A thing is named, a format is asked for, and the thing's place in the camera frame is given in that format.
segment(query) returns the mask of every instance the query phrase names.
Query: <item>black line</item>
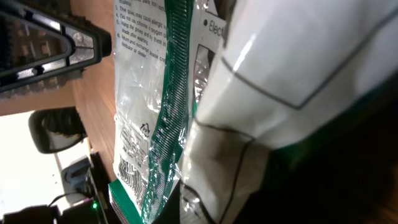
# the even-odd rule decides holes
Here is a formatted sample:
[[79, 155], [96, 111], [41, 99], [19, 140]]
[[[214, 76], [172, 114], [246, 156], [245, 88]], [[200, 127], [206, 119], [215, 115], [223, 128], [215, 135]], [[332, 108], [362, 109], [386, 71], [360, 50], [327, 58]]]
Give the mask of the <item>black line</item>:
[[198, 120], [197, 117], [195, 117], [193, 120], [194, 120], [199, 126], [203, 126], [203, 127], [206, 127], [206, 128], [215, 129], [215, 130], [217, 130], [217, 131], [224, 131], [224, 132], [227, 132], [227, 133], [241, 134], [241, 135], [243, 135], [243, 136], [246, 136], [246, 137], [250, 138], [251, 140], [254, 139], [254, 137], [252, 137], [251, 135], [246, 134], [246, 133], [241, 132], [241, 131], [237, 131], [237, 130], [235, 130], [235, 129], [221, 128], [221, 127], [213, 126], [212, 124], [205, 124], [205, 123], [202, 123], [201, 121]]
[[193, 188], [191, 188], [190, 186], [184, 184], [181, 181], [181, 187], [185, 188], [186, 190], [189, 190], [194, 196], [196, 196], [197, 198], [199, 198], [199, 206], [203, 212], [203, 214], [205, 215], [207, 222], [210, 224], [216, 224], [216, 222], [214, 222], [214, 220], [211, 218], [211, 216], [209, 215], [209, 213], [206, 210], [206, 207], [204, 206], [202, 199], [200, 198], [198, 192], [196, 192], [196, 190], [194, 190]]
[[[191, 204], [191, 202], [184, 196], [182, 196], [182, 200], [186, 201], [188, 204]], [[197, 211], [193, 210], [194, 214], [200, 219], [202, 220], [202, 218], [200, 218], [199, 214], [197, 213]]]
[[282, 103], [288, 107], [294, 108], [296, 110], [298, 110], [299, 108], [291, 103], [289, 103], [288, 101], [285, 101], [277, 96], [274, 96], [273, 94], [263, 90], [262, 88], [256, 86], [255, 84], [251, 83], [249, 80], [247, 80], [246, 78], [244, 78], [242, 75], [240, 75], [238, 72], [235, 72], [232, 68], [232, 66], [226, 61], [226, 59], [223, 57], [221, 59], [221, 61], [224, 63], [225, 67], [239, 80], [241, 80], [243, 83], [245, 83], [246, 85], [250, 86], [251, 88], [257, 90], [259, 93], [262, 93], [263, 95], [268, 96], [269, 98], [278, 101], [279, 103]]
[[223, 212], [223, 215], [221, 216], [220, 224], [222, 224], [222, 222], [223, 222], [223, 220], [224, 220], [224, 218], [225, 218], [226, 212], [228, 211], [228, 209], [229, 209], [229, 207], [231, 206], [231, 203], [232, 203], [232, 201], [233, 201], [233, 199], [234, 199], [236, 183], [238, 182], [238, 177], [239, 177], [239, 172], [240, 172], [240, 170], [241, 170], [242, 162], [243, 162], [244, 156], [245, 156], [245, 154], [246, 154], [246, 151], [248, 150], [249, 146], [250, 146], [253, 142], [254, 142], [254, 140], [251, 140], [251, 141], [247, 142], [247, 143], [244, 145], [244, 147], [243, 147], [243, 150], [242, 150], [241, 155], [240, 155], [240, 158], [239, 158], [238, 166], [237, 166], [236, 171], [235, 171], [235, 176], [234, 176], [234, 182], [233, 182], [233, 185], [232, 185], [231, 195], [229, 196], [228, 203], [226, 204], [225, 210], [224, 210], [224, 212]]
[[239, 80], [244, 82], [245, 84], [249, 85], [251, 88], [257, 90], [258, 92], [268, 96], [269, 98], [272, 98], [273, 100], [278, 101], [279, 103], [282, 103], [286, 106], [289, 106], [293, 109], [300, 110], [302, 109], [309, 101], [312, 100], [312, 98], [317, 95], [320, 91], [324, 89], [324, 87], [329, 84], [332, 79], [334, 79], [337, 74], [339, 74], [356, 56], [357, 54], [364, 49], [365, 46], [373, 39], [373, 37], [382, 29], [384, 28], [385, 25], [387, 25], [391, 20], [393, 20], [396, 16], [398, 15], [398, 7], [395, 8], [389, 15], [387, 15], [385, 18], [383, 18], [380, 22], [378, 22], [374, 28], [371, 29], [370, 33], [365, 36], [365, 38], [354, 48], [354, 50], [331, 72], [330, 75], [327, 76], [325, 81], [321, 83], [321, 85], [315, 89], [301, 104], [298, 106], [293, 105], [277, 96], [274, 96], [273, 94], [263, 90], [262, 88], [256, 86], [246, 78], [244, 78], [242, 75], [240, 75], [238, 72], [235, 72], [232, 68], [232, 66], [226, 61], [226, 59], [223, 57], [221, 60], [227, 67], [227, 69]]

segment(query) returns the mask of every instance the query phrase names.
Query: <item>brown desk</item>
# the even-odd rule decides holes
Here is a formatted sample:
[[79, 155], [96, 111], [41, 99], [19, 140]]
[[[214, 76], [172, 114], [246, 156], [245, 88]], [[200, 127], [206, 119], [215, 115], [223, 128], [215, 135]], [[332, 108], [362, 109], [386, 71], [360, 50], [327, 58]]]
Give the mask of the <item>brown desk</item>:
[[[114, 37], [113, 0], [71, 0], [72, 13], [85, 16]], [[113, 56], [86, 68], [83, 79], [72, 81], [76, 108], [85, 125], [91, 145], [98, 151], [111, 178], [113, 172], [115, 125]]]

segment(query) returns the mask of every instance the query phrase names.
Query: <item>wooden surface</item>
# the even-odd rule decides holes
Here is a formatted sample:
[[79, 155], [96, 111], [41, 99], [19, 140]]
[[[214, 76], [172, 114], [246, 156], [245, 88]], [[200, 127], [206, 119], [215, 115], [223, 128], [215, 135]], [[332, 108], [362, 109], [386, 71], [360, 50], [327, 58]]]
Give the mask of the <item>wooden surface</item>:
[[58, 90], [49, 90], [3, 101], [0, 103], [0, 116], [74, 105], [72, 85], [71, 83], [66, 83], [64, 87]]
[[[114, 34], [113, 0], [71, 0], [72, 13], [85, 16], [96, 26]], [[91, 145], [98, 151], [111, 180], [113, 172], [115, 125], [113, 56], [86, 68], [83, 79], [74, 80], [76, 108], [85, 125]]]

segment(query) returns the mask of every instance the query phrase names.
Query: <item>plastic package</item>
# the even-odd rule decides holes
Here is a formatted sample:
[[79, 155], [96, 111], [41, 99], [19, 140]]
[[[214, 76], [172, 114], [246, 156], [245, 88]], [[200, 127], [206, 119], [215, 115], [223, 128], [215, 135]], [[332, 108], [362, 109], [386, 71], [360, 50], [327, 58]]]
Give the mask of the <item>plastic package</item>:
[[181, 223], [234, 222], [266, 170], [357, 125], [398, 68], [397, 14], [390, 0], [237, 0], [183, 152]]
[[221, 38], [224, 21], [196, 8], [207, 2], [114, 2], [114, 171], [146, 223], [180, 179], [188, 127]]

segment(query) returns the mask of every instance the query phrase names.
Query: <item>barcode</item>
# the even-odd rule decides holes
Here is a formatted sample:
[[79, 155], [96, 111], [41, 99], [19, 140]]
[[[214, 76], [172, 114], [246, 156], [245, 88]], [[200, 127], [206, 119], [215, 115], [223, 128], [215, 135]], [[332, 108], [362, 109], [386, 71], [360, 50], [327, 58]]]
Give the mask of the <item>barcode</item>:
[[139, 206], [138, 209], [141, 209], [142, 204], [144, 203], [144, 196], [147, 191], [148, 182], [141, 177], [141, 174], [137, 169], [122, 157], [120, 157], [119, 173], [122, 181], [130, 186], [134, 192], [134, 196], [136, 196], [137, 199], [136, 203]]

